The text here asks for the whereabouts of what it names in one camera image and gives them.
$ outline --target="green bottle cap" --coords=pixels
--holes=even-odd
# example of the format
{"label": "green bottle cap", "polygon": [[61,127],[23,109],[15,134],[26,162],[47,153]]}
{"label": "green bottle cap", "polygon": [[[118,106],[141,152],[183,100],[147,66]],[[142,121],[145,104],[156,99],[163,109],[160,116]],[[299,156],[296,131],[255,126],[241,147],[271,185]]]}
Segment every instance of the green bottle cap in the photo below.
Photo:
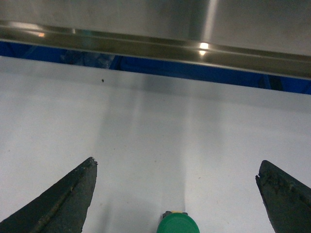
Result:
{"label": "green bottle cap", "polygon": [[191,217],[173,213],[163,218],[156,233],[200,233],[200,231]]}

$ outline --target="white table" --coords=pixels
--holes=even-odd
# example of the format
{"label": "white table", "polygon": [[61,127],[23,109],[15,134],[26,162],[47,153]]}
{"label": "white table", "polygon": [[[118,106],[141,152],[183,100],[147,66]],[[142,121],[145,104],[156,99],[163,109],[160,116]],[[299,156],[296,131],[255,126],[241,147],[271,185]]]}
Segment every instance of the white table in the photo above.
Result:
{"label": "white table", "polygon": [[310,95],[0,57],[0,221],[93,156],[84,232],[182,210],[202,233],[273,233],[261,161],[311,186],[310,151]]}

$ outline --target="green cap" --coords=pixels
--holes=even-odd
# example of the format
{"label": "green cap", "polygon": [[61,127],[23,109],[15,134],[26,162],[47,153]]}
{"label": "green cap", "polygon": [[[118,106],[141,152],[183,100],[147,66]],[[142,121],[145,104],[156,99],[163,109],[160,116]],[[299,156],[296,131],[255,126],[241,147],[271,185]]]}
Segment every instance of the green cap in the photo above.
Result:
{"label": "green cap", "polygon": [[191,217],[173,213],[163,218],[156,233],[200,233],[200,231]]}

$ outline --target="metal edge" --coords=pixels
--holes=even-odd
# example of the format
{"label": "metal edge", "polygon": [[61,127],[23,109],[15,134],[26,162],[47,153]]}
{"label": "metal edge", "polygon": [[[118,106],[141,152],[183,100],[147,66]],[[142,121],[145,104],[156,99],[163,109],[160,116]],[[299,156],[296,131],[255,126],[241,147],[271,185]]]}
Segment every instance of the metal edge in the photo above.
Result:
{"label": "metal edge", "polygon": [[0,20],[0,40],[311,80],[311,56]]}

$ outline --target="stainless steel panel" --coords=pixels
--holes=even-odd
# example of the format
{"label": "stainless steel panel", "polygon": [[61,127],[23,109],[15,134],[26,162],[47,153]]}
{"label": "stainless steel panel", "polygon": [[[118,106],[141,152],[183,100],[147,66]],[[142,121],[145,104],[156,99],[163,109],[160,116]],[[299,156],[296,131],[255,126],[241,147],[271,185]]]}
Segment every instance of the stainless steel panel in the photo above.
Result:
{"label": "stainless steel panel", "polygon": [[[0,39],[310,77],[310,12],[310,0],[6,0],[0,1]],[[52,26],[48,30],[55,43],[48,39],[51,37],[43,37],[38,41],[38,38],[27,33],[22,36],[22,24],[17,26],[15,22],[31,23],[40,28],[42,25],[44,29]],[[60,28],[61,31],[71,31],[72,34],[77,30],[85,30],[84,36],[96,34],[97,40],[82,43],[85,38],[78,38],[81,34],[74,37],[67,34],[66,42],[61,43],[62,39],[58,37]],[[38,31],[38,28],[25,27],[24,32],[27,30]],[[122,43],[123,39],[118,40],[118,47],[110,45],[107,49],[104,39],[99,42],[99,37],[103,35],[98,32],[109,34],[108,37],[113,38],[122,34],[144,45],[147,38],[152,41],[155,38],[160,40],[156,40],[153,52],[149,51],[150,46],[146,49],[145,45],[135,53],[133,51],[138,48],[128,48],[126,45],[132,45]],[[80,41],[80,45],[74,46],[78,42],[69,41],[71,39]],[[169,55],[165,39],[172,40],[170,43],[174,46],[184,41],[184,44],[199,42],[231,47],[228,50],[242,49],[237,51],[240,60],[229,61],[233,58],[231,56],[227,60],[220,56],[217,62],[215,59],[202,59],[198,56],[200,50],[195,47],[189,49],[185,45],[178,46],[180,52]],[[196,54],[196,58],[190,55],[192,52]],[[249,53],[255,53],[257,58],[248,61]],[[303,57],[296,57],[291,62],[293,57],[290,54]]]}

